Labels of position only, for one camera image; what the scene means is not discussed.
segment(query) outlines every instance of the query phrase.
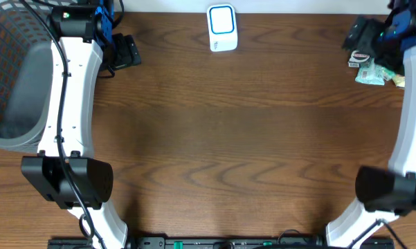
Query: white wall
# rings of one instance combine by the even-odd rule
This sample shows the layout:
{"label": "white wall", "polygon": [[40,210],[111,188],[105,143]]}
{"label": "white wall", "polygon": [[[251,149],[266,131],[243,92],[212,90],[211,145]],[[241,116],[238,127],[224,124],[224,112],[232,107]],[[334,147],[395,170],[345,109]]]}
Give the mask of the white wall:
{"label": "white wall", "polygon": [[389,14],[389,0],[124,0],[129,12],[205,12],[230,3],[238,13]]}

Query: laundry basket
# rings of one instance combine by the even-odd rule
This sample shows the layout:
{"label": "laundry basket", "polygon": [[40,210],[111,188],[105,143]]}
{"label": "laundry basket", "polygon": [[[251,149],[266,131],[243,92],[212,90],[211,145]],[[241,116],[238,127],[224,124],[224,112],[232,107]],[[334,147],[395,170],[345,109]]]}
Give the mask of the laundry basket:
{"label": "laundry basket", "polygon": [[[27,2],[46,18],[49,7]],[[0,0],[0,148],[37,152],[48,116],[52,71],[47,32],[18,0]]]}

